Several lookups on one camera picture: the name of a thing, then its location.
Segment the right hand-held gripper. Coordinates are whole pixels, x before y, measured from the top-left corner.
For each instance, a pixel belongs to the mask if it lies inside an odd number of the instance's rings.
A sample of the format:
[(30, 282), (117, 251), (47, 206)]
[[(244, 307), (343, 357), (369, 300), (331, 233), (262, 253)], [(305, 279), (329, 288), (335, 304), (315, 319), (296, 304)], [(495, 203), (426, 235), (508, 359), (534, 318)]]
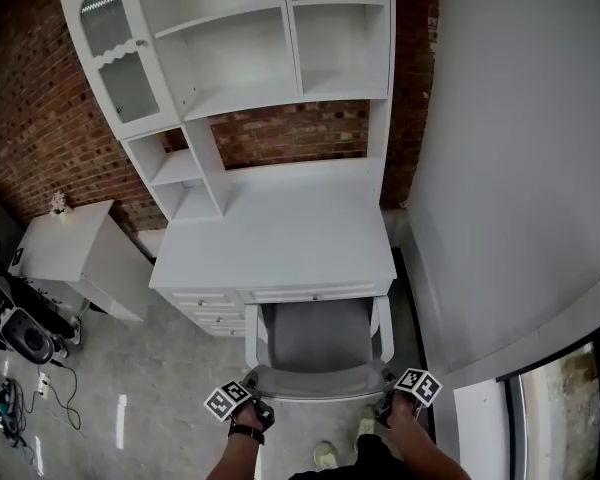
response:
[(389, 428), (388, 418), (392, 413), (394, 394), (401, 392), (411, 400), (412, 415), (418, 418), (423, 408), (429, 408), (443, 388), (429, 371), (408, 368), (397, 377), (392, 372), (383, 373), (384, 386), (382, 398), (373, 405), (375, 419), (378, 423)]

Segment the person's left hand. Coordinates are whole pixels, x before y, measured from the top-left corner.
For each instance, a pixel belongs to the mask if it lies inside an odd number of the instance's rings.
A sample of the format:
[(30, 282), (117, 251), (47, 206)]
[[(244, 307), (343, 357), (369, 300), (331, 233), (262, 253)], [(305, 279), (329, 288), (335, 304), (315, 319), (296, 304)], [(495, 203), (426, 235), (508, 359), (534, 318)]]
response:
[(231, 418), (237, 425), (248, 426), (259, 432), (264, 431), (263, 424), (257, 417), (252, 401), (245, 401), (237, 406), (233, 411)]

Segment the black wristwatch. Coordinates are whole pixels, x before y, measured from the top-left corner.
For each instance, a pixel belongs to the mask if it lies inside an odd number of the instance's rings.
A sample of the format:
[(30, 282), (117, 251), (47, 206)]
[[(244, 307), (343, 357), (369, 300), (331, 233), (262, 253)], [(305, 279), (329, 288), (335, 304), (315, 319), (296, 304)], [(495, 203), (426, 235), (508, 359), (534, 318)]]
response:
[(265, 444), (264, 432), (254, 427), (242, 424), (232, 424), (229, 428), (228, 436), (241, 435), (254, 440), (259, 446)]

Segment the person's black shorts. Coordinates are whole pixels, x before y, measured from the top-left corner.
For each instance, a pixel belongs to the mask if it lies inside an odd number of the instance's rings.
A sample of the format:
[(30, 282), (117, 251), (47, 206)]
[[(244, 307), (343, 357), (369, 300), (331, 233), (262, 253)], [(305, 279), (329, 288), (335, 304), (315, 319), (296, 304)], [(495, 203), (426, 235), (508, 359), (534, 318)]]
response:
[(360, 440), (355, 463), (322, 472), (296, 473), (288, 480), (414, 480), (402, 459), (392, 455), (388, 446), (374, 443), (370, 436)]

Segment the person's left forearm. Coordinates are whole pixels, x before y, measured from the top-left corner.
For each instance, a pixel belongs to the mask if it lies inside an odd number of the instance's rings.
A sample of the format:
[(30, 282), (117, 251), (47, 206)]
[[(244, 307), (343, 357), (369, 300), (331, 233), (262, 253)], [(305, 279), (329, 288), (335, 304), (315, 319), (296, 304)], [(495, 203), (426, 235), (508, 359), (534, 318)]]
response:
[(236, 434), (228, 438), (224, 452), (206, 480), (255, 480), (260, 444)]

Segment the white hutch shelf unit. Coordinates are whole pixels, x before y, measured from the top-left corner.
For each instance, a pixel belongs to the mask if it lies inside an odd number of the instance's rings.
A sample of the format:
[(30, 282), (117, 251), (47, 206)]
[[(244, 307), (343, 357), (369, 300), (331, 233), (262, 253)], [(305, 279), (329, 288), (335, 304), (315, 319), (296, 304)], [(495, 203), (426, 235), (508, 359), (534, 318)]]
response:
[[(115, 138), (169, 221), (223, 216), (234, 183), (357, 178), (381, 192), (396, 0), (61, 0)], [(359, 159), (226, 170), (210, 120), (287, 104), (366, 100)]]

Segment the white desk with drawers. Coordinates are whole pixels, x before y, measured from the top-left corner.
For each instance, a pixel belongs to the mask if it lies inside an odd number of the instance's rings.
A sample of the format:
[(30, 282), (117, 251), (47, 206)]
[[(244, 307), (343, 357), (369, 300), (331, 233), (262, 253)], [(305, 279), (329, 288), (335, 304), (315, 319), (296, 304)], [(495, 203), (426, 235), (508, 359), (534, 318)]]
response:
[(245, 334), (245, 308), (387, 295), (396, 277), (364, 160), (233, 174), (226, 213), (177, 218), (150, 286), (216, 337)]

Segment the white grey pod device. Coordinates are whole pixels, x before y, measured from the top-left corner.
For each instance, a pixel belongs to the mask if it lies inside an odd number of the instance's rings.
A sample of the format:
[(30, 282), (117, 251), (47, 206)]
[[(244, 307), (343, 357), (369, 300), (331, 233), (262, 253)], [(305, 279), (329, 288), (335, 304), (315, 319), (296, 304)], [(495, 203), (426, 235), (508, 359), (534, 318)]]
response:
[(21, 308), (6, 313), (1, 320), (0, 333), (15, 352), (35, 365), (44, 365), (53, 358), (55, 349), (52, 338)]

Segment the black window frame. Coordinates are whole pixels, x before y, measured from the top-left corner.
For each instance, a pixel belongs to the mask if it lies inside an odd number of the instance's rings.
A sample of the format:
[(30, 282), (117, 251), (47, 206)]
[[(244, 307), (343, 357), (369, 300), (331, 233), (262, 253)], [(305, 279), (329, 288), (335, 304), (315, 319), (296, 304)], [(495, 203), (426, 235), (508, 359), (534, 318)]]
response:
[(600, 334), (498, 383), (510, 480), (600, 480)]

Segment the small white desk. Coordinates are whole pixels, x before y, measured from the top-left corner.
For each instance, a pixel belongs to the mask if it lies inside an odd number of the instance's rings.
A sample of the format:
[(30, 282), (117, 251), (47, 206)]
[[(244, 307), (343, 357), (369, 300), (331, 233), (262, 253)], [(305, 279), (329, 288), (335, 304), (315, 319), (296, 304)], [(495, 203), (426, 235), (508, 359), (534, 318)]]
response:
[(109, 215), (111, 200), (81, 206), (64, 220), (34, 218), (9, 272), (27, 281), (58, 309), (78, 314), (89, 303), (108, 315), (143, 321), (154, 292), (150, 261)]

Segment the person's right forearm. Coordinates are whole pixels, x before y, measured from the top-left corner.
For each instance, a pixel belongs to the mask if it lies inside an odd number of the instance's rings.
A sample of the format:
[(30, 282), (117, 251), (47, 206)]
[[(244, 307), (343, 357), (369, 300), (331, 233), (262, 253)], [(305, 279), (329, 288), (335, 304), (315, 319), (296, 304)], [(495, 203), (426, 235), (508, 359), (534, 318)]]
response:
[(467, 472), (440, 450), (413, 413), (406, 393), (395, 391), (387, 419), (390, 436), (414, 480), (471, 480)]

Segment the person's left shoe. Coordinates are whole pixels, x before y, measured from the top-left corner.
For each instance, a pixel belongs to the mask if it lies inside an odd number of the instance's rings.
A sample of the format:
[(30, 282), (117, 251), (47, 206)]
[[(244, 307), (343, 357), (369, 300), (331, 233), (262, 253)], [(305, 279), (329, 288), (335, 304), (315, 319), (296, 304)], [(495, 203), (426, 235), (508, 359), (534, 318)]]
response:
[(329, 441), (319, 442), (314, 449), (313, 456), (317, 472), (333, 470), (339, 467), (337, 449)]

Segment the person's shoe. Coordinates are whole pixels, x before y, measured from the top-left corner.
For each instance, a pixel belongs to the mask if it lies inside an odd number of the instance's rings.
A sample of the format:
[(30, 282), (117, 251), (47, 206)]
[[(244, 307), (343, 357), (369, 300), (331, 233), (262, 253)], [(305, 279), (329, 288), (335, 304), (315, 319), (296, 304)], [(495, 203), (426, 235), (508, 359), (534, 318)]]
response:
[(354, 451), (359, 452), (360, 440), (364, 436), (370, 436), (374, 443), (381, 443), (381, 436), (376, 433), (375, 412), (371, 405), (365, 406), (360, 414), (357, 437), (354, 441)]
[(314, 449), (313, 456), (317, 472), (333, 470), (339, 467), (337, 449), (329, 441), (319, 442)]

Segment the person's right shoe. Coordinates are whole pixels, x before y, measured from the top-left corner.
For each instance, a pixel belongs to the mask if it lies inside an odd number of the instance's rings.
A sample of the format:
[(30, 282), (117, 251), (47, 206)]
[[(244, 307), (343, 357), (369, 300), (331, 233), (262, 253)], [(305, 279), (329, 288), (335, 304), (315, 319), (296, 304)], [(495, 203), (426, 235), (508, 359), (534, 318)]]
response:
[(354, 451), (359, 452), (360, 440), (364, 436), (370, 436), (374, 443), (381, 443), (381, 436), (376, 433), (375, 412), (371, 405), (365, 406), (360, 414), (357, 437), (354, 441)]

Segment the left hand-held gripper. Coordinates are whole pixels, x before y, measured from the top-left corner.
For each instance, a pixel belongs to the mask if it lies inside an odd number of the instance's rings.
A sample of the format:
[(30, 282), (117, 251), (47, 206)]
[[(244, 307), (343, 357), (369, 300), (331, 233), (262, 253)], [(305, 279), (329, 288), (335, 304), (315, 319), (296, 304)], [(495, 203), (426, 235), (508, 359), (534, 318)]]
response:
[(264, 430), (268, 430), (275, 423), (273, 409), (262, 400), (258, 390), (258, 373), (251, 370), (241, 381), (229, 381), (216, 388), (205, 399), (203, 406), (220, 422), (231, 418), (235, 408), (245, 401), (252, 401), (258, 419), (262, 422)]

